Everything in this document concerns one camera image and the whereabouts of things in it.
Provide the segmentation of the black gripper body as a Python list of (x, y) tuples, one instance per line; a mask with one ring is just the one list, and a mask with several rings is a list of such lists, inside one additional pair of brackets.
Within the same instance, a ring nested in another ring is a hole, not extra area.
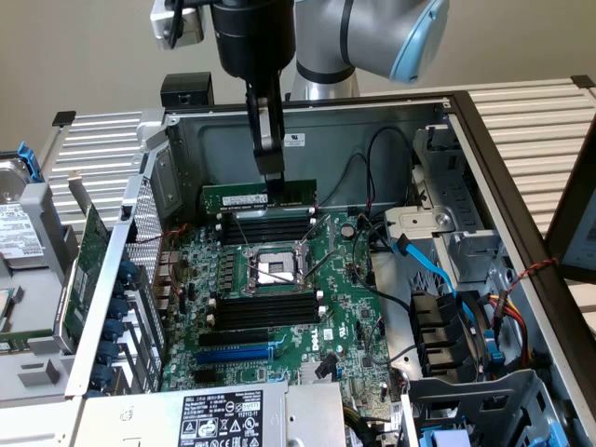
[(233, 77), (277, 75), (295, 54), (292, 1), (218, 1), (211, 17), (220, 62)]

